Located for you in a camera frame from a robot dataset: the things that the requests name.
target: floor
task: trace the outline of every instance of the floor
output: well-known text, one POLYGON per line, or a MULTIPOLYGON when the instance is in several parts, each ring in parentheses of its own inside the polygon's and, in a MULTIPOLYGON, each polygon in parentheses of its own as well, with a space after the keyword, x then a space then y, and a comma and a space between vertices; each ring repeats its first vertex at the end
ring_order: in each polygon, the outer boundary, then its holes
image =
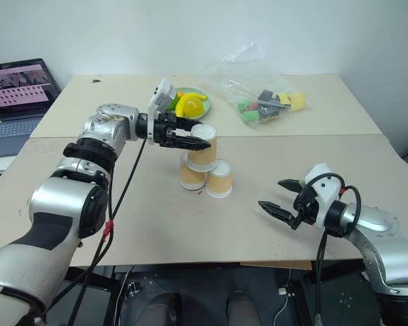
MULTIPOLYGON (((120 324, 134 325, 145 305, 165 291, 182 295, 183 326, 226 325, 225 304, 234 291, 243 291, 253 300, 264 326, 271 326, 273 315, 284 304, 285 297, 277 288, 285 284, 288 270, 279 268, 198 268, 151 270, 136 268, 127 280, 139 283, 140 290, 124 301, 120 324)), ((306 272, 293 270, 291 280, 299 280, 306 272)), ((79 289, 74 289, 47 315, 49 325, 66 325, 79 289)), ((315 286, 305 283, 309 311, 313 311, 315 286)), ((324 325, 378 325, 379 313, 368 282, 353 274, 322 285, 324 325)), ((109 293, 89 289, 79 311, 75 325, 102 325, 109 293)), ((276 325, 300 325, 296 304, 289 299, 287 308, 278 316, 276 325)))

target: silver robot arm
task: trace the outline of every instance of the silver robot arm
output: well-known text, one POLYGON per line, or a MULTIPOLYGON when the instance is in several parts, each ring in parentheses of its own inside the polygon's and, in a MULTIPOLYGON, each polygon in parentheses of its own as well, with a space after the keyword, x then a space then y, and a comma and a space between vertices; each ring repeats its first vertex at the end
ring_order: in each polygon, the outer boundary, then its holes
POLYGON ((298 193, 296 217, 271 202, 258 203, 294 230, 304 221, 354 244, 376 292, 382 323, 408 325, 408 239, 399 228, 398 218, 387 211, 360 205, 356 220, 357 204, 340 201, 346 189, 339 178, 326 164, 318 164, 302 180, 280 181, 282 187, 298 193))
POLYGON ((31 229, 0 248, 0 325, 22 324, 25 316, 41 316, 51 305, 81 239, 103 226, 108 185, 127 140, 151 134, 164 147, 210 146, 196 137, 175 135, 176 128, 190 130, 199 122, 165 112, 175 95, 168 84, 164 79, 154 91, 151 118, 134 107, 101 105, 78 140, 66 146, 51 177, 35 190, 29 205, 31 229))

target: yellow toy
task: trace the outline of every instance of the yellow toy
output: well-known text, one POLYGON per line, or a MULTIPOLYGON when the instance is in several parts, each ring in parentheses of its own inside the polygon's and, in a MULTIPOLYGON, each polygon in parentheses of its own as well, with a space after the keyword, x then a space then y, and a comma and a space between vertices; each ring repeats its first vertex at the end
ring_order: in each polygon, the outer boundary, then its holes
POLYGON ((201 101, 207 100, 205 95, 197 93, 183 94, 175 107, 175 114, 178 117, 197 117, 204 113, 204 106, 201 101))

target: plastic bag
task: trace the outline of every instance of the plastic bag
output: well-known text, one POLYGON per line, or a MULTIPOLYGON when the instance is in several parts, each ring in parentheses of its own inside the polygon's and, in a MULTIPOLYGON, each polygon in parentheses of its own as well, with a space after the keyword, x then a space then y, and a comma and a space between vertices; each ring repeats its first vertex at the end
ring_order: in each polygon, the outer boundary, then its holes
POLYGON ((260 48, 252 43, 208 69, 207 80, 222 91, 246 124, 259 124, 283 111, 299 111, 306 98, 266 64, 260 48))

